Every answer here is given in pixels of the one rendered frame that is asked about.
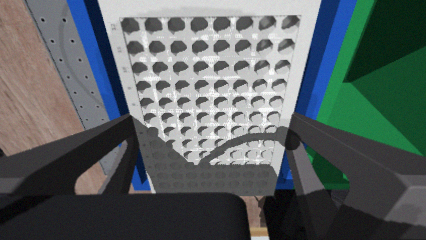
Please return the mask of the green open bin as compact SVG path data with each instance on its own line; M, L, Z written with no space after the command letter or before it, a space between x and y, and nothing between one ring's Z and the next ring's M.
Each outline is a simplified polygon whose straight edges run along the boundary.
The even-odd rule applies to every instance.
M426 157L426 0L357 0L316 121ZM325 189L349 189L306 152Z

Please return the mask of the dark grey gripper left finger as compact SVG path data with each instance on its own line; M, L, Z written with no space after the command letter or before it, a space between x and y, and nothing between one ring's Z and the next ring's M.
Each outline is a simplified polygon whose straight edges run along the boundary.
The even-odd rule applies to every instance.
M129 193L139 151L130 113L1 158L0 193L14 196L76 195L75 184L79 176L119 144L112 168L97 194Z

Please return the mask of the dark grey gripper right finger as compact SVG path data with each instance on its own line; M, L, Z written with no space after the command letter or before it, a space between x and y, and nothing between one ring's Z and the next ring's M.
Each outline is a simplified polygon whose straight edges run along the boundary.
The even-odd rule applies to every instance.
M339 210L303 143L348 178ZM426 240L425 156L295 111L285 149L308 240Z

